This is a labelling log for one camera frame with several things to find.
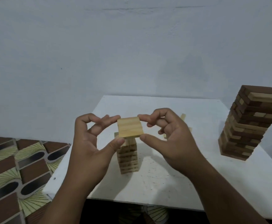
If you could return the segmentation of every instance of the floor mat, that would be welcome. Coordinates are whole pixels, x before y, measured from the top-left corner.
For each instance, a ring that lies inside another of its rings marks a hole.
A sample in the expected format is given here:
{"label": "floor mat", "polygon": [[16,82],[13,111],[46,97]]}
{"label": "floor mat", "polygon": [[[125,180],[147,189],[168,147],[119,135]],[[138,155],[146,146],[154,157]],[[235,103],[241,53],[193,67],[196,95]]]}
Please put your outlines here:
{"label": "floor mat", "polygon": [[37,223],[50,201],[42,189],[68,143],[0,137],[0,223]]}

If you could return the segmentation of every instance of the floor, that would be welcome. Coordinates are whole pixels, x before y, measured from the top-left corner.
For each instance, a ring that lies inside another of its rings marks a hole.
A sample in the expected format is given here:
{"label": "floor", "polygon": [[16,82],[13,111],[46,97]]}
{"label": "floor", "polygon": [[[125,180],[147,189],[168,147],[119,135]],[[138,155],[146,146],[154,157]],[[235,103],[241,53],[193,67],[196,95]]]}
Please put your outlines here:
{"label": "floor", "polygon": [[[41,191],[69,147],[67,143],[0,137],[0,223],[38,223],[50,203]],[[100,223],[209,223],[204,212],[87,199],[80,223],[92,223],[92,219]]]}

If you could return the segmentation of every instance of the table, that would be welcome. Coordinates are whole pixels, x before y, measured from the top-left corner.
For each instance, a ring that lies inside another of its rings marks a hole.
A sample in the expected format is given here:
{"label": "table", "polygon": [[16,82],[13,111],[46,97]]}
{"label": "table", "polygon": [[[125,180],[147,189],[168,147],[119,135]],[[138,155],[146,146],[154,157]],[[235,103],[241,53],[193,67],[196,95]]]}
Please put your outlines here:
{"label": "table", "polygon": [[[258,146],[245,162],[220,155],[218,137],[222,132],[229,110],[220,100],[164,98],[142,96],[103,96],[93,113],[121,115],[122,118],[151,114],[154,109],[169,107],[178,115],[186,114],[185,122],[205,158],[230,182],[233,187],[265,218],[272,218],[272,159]],[[158,135],[159,127],[143,131]],[[114,138],[117,124],[98,136],[97,146],[103,148]],[[152,204],[172,208],[203,210],[192,183],[172,169],[162,155],[137,141],[139,172],[121,175],[116,155],[113,156],[104,179],[90,193],[89,198],[124,203]],[[44,187],[43,193],[54,198],[65,177],[71,148]]]}

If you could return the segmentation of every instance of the hand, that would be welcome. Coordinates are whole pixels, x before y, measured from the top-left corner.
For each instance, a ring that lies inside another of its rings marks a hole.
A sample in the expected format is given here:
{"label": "hand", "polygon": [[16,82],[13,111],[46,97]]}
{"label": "hand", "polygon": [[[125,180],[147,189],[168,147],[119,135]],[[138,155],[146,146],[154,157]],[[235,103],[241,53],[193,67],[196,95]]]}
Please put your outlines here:
{"label": "hand", "polygon": [[148,146],[160,152],[164,159],[177,171],[184,175],[205,160],[199,151],[187,124],[171,109],[156,109],[151,115],[138,115],[148,127],[161,127],[159,134],[166,134],[167,141],[160,140],[149,134],[142,134],[140,139]]}
{"label": "hand", "polygon": [[[102,150],[97,149],[97,136],[108,126],[115,123],[120,116],[99,118],[94,114],[85,114],[76,119],[75,135],[71,157],[65,181],[79,189],[93,188],[103,179],[113,154],[125,142],[123,138],[113,139]],[[88,129],[87,123],[95,122]]]}

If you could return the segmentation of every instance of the fingernail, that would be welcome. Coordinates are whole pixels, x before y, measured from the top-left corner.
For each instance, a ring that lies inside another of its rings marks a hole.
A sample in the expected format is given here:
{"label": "fingernail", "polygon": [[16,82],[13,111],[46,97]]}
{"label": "fingernail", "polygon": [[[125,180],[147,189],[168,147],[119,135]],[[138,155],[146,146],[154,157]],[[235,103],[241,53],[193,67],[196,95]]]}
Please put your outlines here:
{"label": "fingernail", "polygon": [[144,140],[145,140],[145,134],[140,135],[140,140],[141,140],[141,141],[144,141]]}
{"label": "fingernail", "polygon": [[119,138],[119,139],[117,139],[117,143],[119,144],[119,145],[122,145],[123,143],[125,142],[125,139],[124,138]]}

